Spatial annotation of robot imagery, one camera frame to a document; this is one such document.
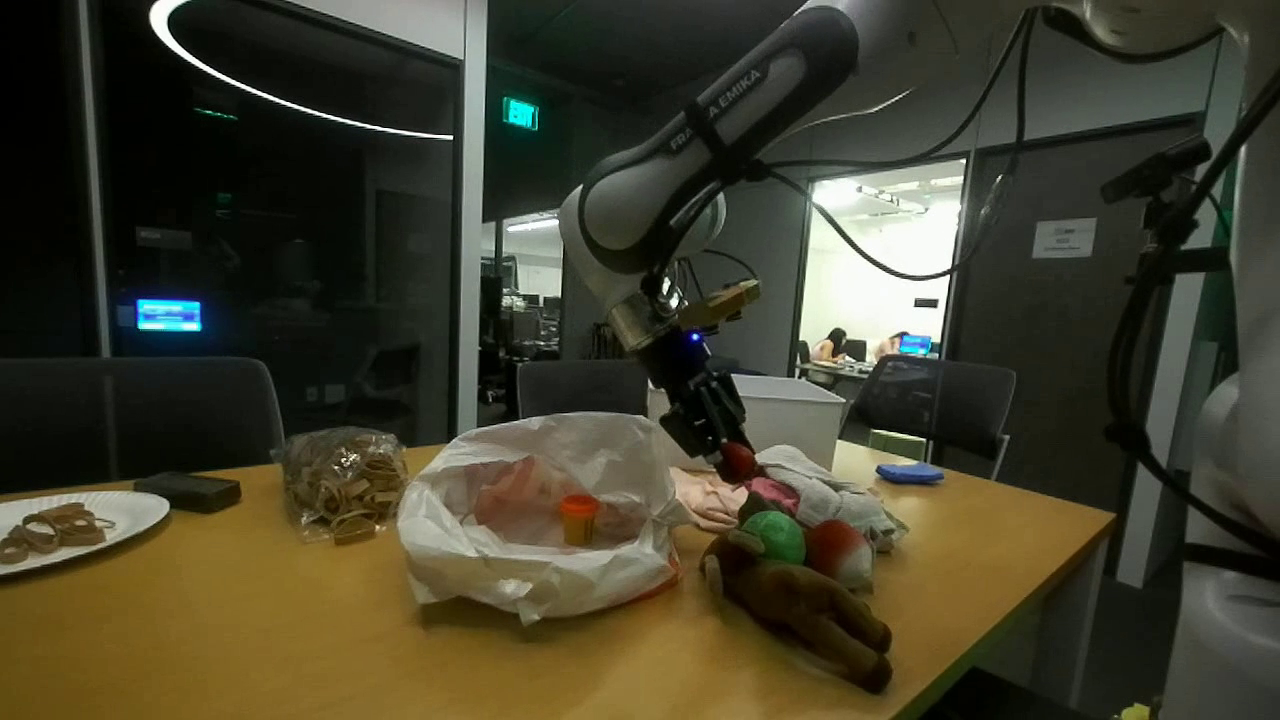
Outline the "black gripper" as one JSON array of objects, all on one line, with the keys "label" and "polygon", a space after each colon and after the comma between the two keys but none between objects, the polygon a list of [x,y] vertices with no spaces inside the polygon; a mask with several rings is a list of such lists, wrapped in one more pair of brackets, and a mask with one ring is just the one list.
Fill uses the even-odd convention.
[{"label": "black gripper", "polygon": [[745,439],[745,400],[705,350],[668,366],[663,394],[660,422],[688,455],[716,455],[726,445]]}]

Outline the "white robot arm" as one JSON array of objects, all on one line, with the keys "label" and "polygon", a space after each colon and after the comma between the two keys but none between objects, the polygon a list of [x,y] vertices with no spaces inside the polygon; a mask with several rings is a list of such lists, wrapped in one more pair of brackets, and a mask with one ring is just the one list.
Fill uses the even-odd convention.
[{"label": "white robot arm", "polygon": [[[1270,468],[1280,428],[1280,122],[1278,32],[1280,0],[989,0],[984,40],[1013,17],[1065,17],[1068,26],[1121,58],[1179,54],[1220,32],[1246,50],[1248,108],[1204,168],[1195,192],[1160,224],[1166,245],[1186,235],[1199,194],[1233,154],[1246,154],[1235,231],[1235,347],[1241,366],[1204,405],[1204,439],[1220,460]],[[584,285],[606,303],[628,350],[668,392],[668,436],[692,455],[745,439],[737,392],[709,366],[709,350],[678,322],[653,280],[688,227],[727,184],[756,174],[756,154],[846,82],[885,78],[912,90],[946,64],[935,0],[806,0],[771,34],[716,77],[681,115],[591,168],[562,202],[562,227]]]}]

